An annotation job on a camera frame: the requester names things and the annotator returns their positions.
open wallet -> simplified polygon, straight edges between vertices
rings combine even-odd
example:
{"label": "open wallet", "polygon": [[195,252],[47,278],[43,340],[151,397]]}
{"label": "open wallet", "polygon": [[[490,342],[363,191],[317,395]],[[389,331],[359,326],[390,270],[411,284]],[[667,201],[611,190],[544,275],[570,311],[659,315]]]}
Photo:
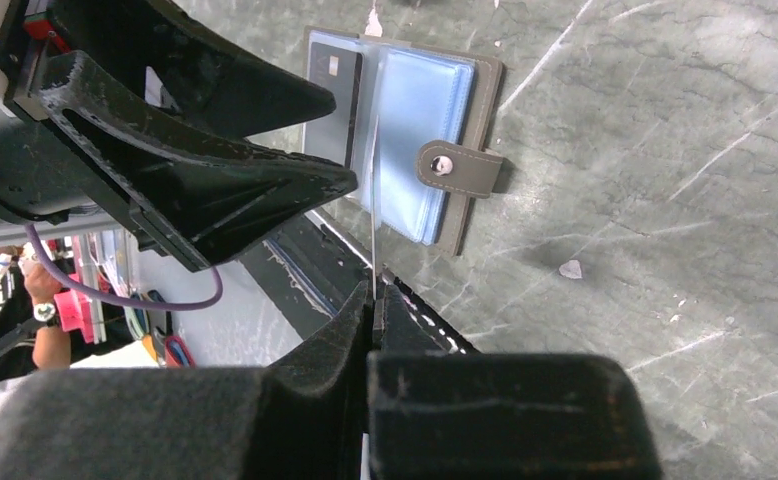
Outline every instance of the open wallet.
{"label": "open wallet", "polygon": [[304,153],[353,170],[360,188],[348,198],[369,212],[377,203],[398,233],[459,254],[471,201],[490,196],[503,163],[481,151],[501,62],[315,27],[305,35],[307,79],[333,92],[337,109],[304,125]]}

wallet strap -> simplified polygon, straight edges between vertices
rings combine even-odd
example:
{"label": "wallet strap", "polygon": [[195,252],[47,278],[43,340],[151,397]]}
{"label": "wallet strap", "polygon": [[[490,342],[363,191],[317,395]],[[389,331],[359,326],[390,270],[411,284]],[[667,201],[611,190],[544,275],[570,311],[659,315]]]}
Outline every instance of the wallet strap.
{"label": "wallet strap", "polygon": [[489,198],[504,158],[434,140],[421,147],[418,179],[425,185],[474,198]]}

person's arm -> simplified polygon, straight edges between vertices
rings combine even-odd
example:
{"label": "person's arm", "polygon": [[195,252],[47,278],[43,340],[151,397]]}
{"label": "person's arm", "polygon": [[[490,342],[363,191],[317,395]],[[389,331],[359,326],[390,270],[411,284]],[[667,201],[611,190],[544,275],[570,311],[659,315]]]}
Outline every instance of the person's arm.
{"label": "person's arm", "polygon": [[[62,285],[41,265],[36,265],[24,280],[33,306],[53,303],[53,296]],[[33,363],[39,369],[68,368],[71,366],[71,337],[62,327],[42,327],[36,331]]]}

metal snap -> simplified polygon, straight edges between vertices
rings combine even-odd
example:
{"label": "metal snap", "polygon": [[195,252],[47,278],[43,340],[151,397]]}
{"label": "metal snap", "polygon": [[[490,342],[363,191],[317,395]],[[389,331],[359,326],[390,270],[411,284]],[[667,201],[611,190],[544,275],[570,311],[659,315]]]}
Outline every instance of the metal snap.
{"label": "metal snap", "polygon": [[437,177],[444,177],[454,170],[454,161],[451,160],[451,157],[439,155],[430,162],[430,169]]}

black shirt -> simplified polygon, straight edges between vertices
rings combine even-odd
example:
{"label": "black shirt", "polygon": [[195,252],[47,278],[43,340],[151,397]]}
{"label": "black shirt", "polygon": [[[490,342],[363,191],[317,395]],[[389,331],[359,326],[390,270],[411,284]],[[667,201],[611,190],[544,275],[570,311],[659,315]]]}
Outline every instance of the black shirt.
{"label": "black shirt", "polygon": [[[18,268],[9,270],[14,287],[11,297],[0,311],[0,338],[12,331],[18,324],[33,316],[30,295],[24,288],[24,276]],[[103,355],[133,342],[130,331],[123,318],[123,310],[112,305],[104,305],[104,317],[107,341],[98,344],[86,343],[79,330],[69,333],[71,336],[71,363],[91,355]],[[33,347],[29,345],[15,347],[0,358],[0,381],[21,377],[36,370],[33,363]]]}

